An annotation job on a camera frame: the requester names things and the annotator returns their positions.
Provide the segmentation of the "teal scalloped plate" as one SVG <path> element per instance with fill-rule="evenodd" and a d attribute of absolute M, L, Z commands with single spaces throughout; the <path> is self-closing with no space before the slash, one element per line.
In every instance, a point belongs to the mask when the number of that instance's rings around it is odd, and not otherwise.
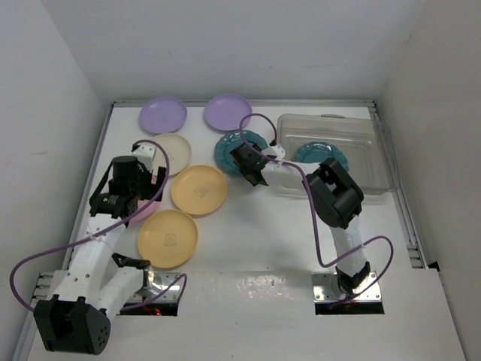
<path fill-rule="evenodd" d="M 324 141 L 312 141 L 300 146 L 293 157 L 294 162 L 321 163 L 327 158 L 336 159 L 342 167 L 349 171 L 349 162 L 343 152 L 333 144 Z"/>
<path fill-rule="evenodd" d="M 260 150 L 265 150 L 269 147 L 266 140 L 257 133 L 246 130 L 244 131 L 244 136 L 250 145 L 256 145 Z M 241 176 L 230 152 L 242 144 L 243 141 L 239 131 L 229 132 L 217 141 L 214 148 L 214 160 L 219 170 L 232 177 Z"/>

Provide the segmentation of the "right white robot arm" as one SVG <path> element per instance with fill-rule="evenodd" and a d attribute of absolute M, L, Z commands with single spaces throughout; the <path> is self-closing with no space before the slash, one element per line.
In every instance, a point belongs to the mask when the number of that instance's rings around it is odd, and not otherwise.
<path fill-rule="evenodd" d="M 319 164 L 301 164 L 279 158 L 279 147 L 271 150 L 273 153 L 267 155 L 257 147 L 242 144 L 230 154 L 239 172 L 254 187 L 284 188 L 307 195 L 318 263 L 323 268 L 334 266 L 340 291 L 352 296 L 371 271 L 358 233 L 364 193 L 333 157 Z M 318 220 L 331 231 L 337 257 L 330 262 L 322 260 Z"/>

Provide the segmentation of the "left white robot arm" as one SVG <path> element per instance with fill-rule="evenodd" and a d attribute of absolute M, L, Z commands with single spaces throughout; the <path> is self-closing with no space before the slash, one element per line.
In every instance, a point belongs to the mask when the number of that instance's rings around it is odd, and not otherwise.
<path fill-rule="evenodd" d="M 34 309 L 34 319 L 49 352 L 99 355 L 111 323 L 128 298 L 146 284 L 148 261 L 130 259 L 114 248 L 140 200 L 158 200 L 165 170 L 153 170 L 155 150 L 138 149 L 113 158 L 89 199 L 86 243 L 52 295 Z"/>

